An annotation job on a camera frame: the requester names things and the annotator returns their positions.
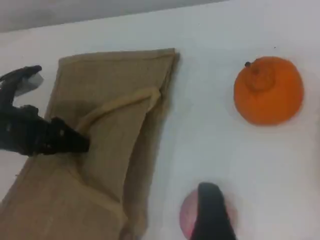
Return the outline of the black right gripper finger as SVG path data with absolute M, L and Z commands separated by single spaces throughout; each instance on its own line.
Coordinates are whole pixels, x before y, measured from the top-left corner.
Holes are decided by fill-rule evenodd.
M 224 195 L 210 182 L 197 188 L 197 217 L 191 234 L 193 240 L 236 240 Z

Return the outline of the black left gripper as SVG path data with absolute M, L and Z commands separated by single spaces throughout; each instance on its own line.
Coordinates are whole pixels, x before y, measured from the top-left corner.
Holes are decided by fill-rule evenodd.
M 15 96 L 37 89 L 44 81 L 40 65 L 25 66 L 0 77 L 0 148 L 24 156 L 86 153 L 90 140 L 61 118 L 50 122 L 32 105 L 13 106 Z

